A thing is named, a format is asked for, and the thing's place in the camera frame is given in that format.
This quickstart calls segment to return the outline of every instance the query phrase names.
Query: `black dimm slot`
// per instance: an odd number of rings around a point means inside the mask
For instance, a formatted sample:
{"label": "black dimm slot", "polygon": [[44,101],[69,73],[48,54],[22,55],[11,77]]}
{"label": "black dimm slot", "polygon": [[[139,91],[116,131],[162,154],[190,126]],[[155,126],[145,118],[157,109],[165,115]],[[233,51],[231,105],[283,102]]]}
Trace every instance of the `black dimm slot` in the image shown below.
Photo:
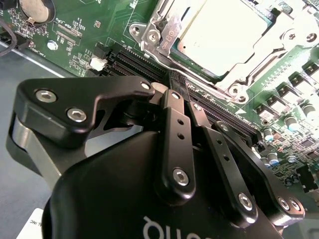
{"label": "black dimm slot", "polygon": [[150,78],[154,79],[154,81],[156,82],[160,82],[160,80],[163,78],[163,76],[159,76],[157,74],[154,74],[153,72],[149,71],[147,68],[145,68],[145,66],[140,65],[137,62],[134,62],[132,59],[119,54],[117,56],[117,58],[122,62],[122,63],[126,63],[129,66],[133,67],[135,70],[139,71],[142,74],[145,74],[147,76],[149,76]]}
{"label": "black dimm slot", "polygon": [[130,72],[129,69],[128,69],[128,70],[125,69],[125,67],[124,67],[123,65],[119,64],[119,63],[114,63],[114,64],[112,65],[112,69],[114,69],[114,70],[116,70],[116,71],[122,73],[122,74],[125,75],[125,76],[134,76],[134,75],[135,75],[134,72]]}
{"label": "black dimm slot", "polygon": [[146,65],[147,67],[149,67],[149,70],[155,71],[157,70],[157,72],[162,72],[162,73],[166,73],[167,70],[163,67],[160,67],[158,65],[153,64],[152,62],[144,59],[143,57],[137,55],[136,53],[127,50],[127,51],[120,51],[122,54],[126,55],[129,58],[135,59],[137,61],[139,61],[139,63],[141,65]]}
{"label": "black dimm slot", "polygon": [[144,70],[151,72],[159,77],[166,73],[165,71],[162,71],[159,68],[154,67],[152,63],[143,61],[140,58],[135,57],[133,54],[129,54],[129,52],[121,51],[117,55],[117,57],[123,61],[127,61],[128,63],[137,64],[139,65],[139,67],[144,68]]}
{"label": "black dimm slot", "polygon": [[[198,97],[193,94],[192,92],[189,92],[189,95],[196,99],[195,101],[198,101]],[[242,133],[243,135],[252,137],[256,134],[253,128],[250,126],[246,126],[244,122],[239,122],[238,119],[235,118],[235,116],[232,116],[230,113],[226,112],[222,108],[220,108],[218,105],[215,105],[213,102],[205,102],[204,100],[199,100],[198,103],[204,108],[205,112],[207,112],[208,115],[212,118],[212,120],[220,120],[231,126],[236,131]]]}

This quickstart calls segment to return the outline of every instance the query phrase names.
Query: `black metal bracket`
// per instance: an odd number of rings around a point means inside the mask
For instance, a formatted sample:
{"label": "black metal bracket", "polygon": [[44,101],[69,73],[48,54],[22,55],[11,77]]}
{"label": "black metal bracket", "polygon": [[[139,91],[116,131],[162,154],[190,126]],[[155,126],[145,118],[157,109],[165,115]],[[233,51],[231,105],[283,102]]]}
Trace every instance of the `black metal bracket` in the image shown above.
{"label": "black metal bracket", "polygon": [[258,218],[256,203],[223,135],[211,128],[204,109],[194,102],[187,105],[196,131],[194,133],[208,153],[212,174],[222,185],[216,190],[221,210],[234,225],[246,228]]}
{"label": "black metal bracket", "polygon": [[214,127],[224,134],[241,174],[248,181],[248,185],[251,185],[256,202],[268,219],[276,226],[287,226],[302,220],[305,210],[300,201],[238,135],[223,122],[217,122]]}
{"label": "black metal bracket", "polygon": [[17,89],[7,148],[53,188],[86,158],[88,139],[141,125],[158,135],[154,188],[169,206],[196,195],[193,145],[199,143],[216,182],[211,190],[232,225],[253,225],[259,208],[276,226],[302,220],[301,203],[232,129],[222,122],[212,128],[199,105],[184,104],[178,92],[161,93],[141,77],[27,80]]}
{"label": "black metal bracket", "polygon": [[184,99],[173,90],[162,97],[159,165],[155,180],[158,195],[172,206],[192,198],[196,189],[190,119]]}

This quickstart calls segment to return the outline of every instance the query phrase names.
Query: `screw hole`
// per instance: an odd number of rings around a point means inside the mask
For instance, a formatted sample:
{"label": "screw hole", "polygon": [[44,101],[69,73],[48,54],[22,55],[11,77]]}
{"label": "screw hole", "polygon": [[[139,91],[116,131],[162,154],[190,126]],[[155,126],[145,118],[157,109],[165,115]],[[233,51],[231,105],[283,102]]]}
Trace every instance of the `screw hole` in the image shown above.
{"label": "screw hole", "polygon": [[132,28],[132,33],[135,35],[135,36],[138,36],[140,34],[140,29],[135,26]]}
{"label": "screw hole", "polygon": [[261,122],[262,125],[269,125],[269,122],[267,120],[264,120]]}
{"label": "screw hole", "polygon": [[307,42],[314,42],[317,39],[317,34],[311,33],[307,36]]}
{"label": "screw hole", "polygon": [[178,133],[177,136],[182,140],[185,139],[184,135],[182,135],[181,133]]}
{"label": "screw hole", "polygon": [[241,97],[239,97],[238,101],[239,101],[240,103],[243,103],[243,102],[246,101],[246,97],[241,96]]}
{"label": "screw hole", "polygon": [[224,155],[224,159],[228,162],[230,159],[228,156]]}

